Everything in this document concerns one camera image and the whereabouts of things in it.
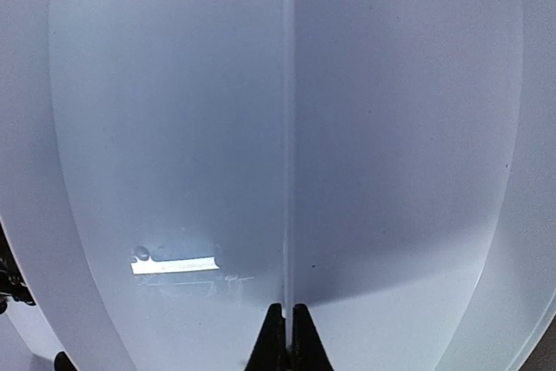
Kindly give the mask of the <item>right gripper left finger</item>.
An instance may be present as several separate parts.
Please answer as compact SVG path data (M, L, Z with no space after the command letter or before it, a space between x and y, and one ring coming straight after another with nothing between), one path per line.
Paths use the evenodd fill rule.
M286 330L281 304L273 303L261 325L245 371L284 371L286 369Z

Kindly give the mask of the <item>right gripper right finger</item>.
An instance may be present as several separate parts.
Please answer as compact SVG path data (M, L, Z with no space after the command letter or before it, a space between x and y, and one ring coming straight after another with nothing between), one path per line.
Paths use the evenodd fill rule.
M291 366L294 371L333 371L316 326L305 304L293 309Z

